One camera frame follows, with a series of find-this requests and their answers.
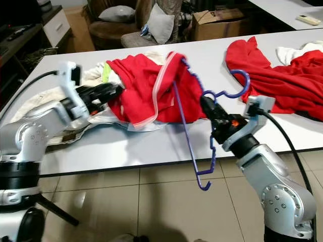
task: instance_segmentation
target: white garment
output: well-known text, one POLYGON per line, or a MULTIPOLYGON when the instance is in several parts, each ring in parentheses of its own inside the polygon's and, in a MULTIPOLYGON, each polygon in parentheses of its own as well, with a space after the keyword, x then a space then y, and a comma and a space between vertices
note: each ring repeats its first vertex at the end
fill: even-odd
MULTIPOLYGON (((151 59, 158 65, 163 65, 165 63, 165 57, 157 52, 150 51, 145 53, 145 56, 147 56, 149 59, 151 59)), ((104 66, 104 63, 97 63, 94 68, 84 71, 83 77, 81 79, 81 84, 83 86, 96 86, 101 84, 103 66, 104 66)), ((111 70, 109 74, 109 83, 119 84, 124 87, 124 84, 121 81, 120 77, 113 70, 111 70)), ((38 93, 37 95, 33 96, 28 101, 26 101, 24 105, 20 107, 20 109, 16 112, 15 116, 11 119, 10 122, 12 123, 12 122, 18 121, 29 110, 33 109, 34 107, 37 107, 39 105, 42 105, 52 100, 62 100, 64 98, 66 98, 66 96, 60 87, 55 87, 55 88, 43 91, 41 93, 38 93)), ((114 113, 111 111, 111 109, 107 107, 106 110, 100 113, 97 113, 94 116, 90 116, 87 121, 82 121, 82 122, 79 120, 73 121, 65 131, 63 131, 60 134, 57 134, 54 138, 52 138, 49 141, 48 145, 74 143, 75 141, 79 140, 83 136, 86 130, 91 129, 100 124, 119 124, 127 128, 128 131, 133 131, 133 132, 155 131, 155 130, 162 129, 166 125, 166 123, 153 122, 142 127, 141 129, 135 129, 133 125, 131 125, 130 123, 120 122, 118 118, 114 115, 114 113), (65 141, 63 142, 63 137, 67 135, 71 136, 70 135, 71 133, 76 134, 75 137, 70 140, 64 139, 65 141)))
POLYGON ((291 61, 297 57, 304 55, 306 52, 320 50, 323 52, 323 41, 315 41, 305 44, 301 49, 293 49, 287 47, 277 47, 276 54, 279 61, 285 65, 289 66, 291 61))

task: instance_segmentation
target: red sweatshirt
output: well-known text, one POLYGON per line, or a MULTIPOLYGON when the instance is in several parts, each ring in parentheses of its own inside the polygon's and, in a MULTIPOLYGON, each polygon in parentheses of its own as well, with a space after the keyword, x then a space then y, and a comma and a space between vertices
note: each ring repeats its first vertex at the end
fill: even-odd
MULTIPOLYGON (((242 96, 266 95, 276 99, 272 112, 308 112, 323 121, 323 53, 314 50, 292 60, 290 66, 271 68, 271 63, 257 48, 255 37, 233 42, 226 55, 230 70, 245 70, 251 79, 249 90, 242 96)), ((244 85, 244 79, 235 75, 244 85)))
POLYGON ((136 128, 154 120, 182 122, 173 89, 174 81, 177 83, 186 122, 205 117, 199 104, 202 89, 197 78, 182 62, 183 58, 183 55, 171 52, 164 66, 155 64, 143 54, 107 61, 126 88, 118 99, 109 102, 118 119, 130 122, 136 128))

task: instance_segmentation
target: drawer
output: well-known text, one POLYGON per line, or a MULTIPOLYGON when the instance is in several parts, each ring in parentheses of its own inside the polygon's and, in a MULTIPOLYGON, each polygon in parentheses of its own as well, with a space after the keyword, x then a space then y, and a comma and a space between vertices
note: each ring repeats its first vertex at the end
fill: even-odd
POLYGON ((70 29, 65 13, 60 10, 44 27, 44 32, 51 43, 55 47, 70 29))

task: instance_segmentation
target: black cable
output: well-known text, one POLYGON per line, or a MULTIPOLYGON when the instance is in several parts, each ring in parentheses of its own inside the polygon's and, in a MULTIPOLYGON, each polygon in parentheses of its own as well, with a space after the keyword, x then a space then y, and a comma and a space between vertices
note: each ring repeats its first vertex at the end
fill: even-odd
POLYGON ((0 117, 0 119, 2 119, 2 117, 4 117, 6 115, 6 113, 8 112, 8 110, 11 108, 11 106, 15 103, 15 101, 17 100, 18 97, 21 96, 21 94, 23 94, 27 88, 29 86, 31 86, 32 84, 34 84, 35 82, 37 82, 39 79, 49 76, 49 75, 57 75, 58 71, 51 71, 51 72, 45 72, 43 74, 41 74, 40 76, 36 77, 35 79, 31 80, 26 86, 24 86, 24 89, 22 89, 20 92, 18 92, 17 96, 15 96, 12 100, 10 100, 10 103, 4 107, 4 111, 0 117))
MULTIPOLYGON (((303 164, 297 154, 297 151, 295 150, 295 147, 292 143, 292 141, 289 139, 288 135, 286 134, 286 132, 284 131, 284 129, 280 126, 280 124, 267 112, 265 112, 263 109, 257 109, 257 114, 260 114, 260 115, 263 115, 265 117, 267 117, 271 122, 273 122, 273 124, 279 129, 279 131, 283 134, 284 138, 286 139, 289 147, 291 148, 292 150, 292 153, 294 155, 294 158, 296 160, 296 163, 301 171, 301 174, 302 174, 302 177, 304 179, 304 182, 305 182, 305 186, 306 186, 306 189, 313 194, 312 192, 312 188, 311 188, 311 185, 309 183, 309 180, 308 180, 308 177, 306 175, 306 172, 304 170, 304 167, 303 167, 303 164)), ((311 227, 313 229, 313 237, 311 239, 311 241, 313 242, 316 242, 316 217, 314 217, 311 221, 311 227)))

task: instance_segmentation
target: cardboard box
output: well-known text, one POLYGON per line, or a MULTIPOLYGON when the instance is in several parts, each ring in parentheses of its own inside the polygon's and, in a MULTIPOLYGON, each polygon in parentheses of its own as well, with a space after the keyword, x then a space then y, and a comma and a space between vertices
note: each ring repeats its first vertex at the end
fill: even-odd
POLYGON ((250 34, 250 22, 238 9, 193 14, 192 40, 219 39, 250 34))

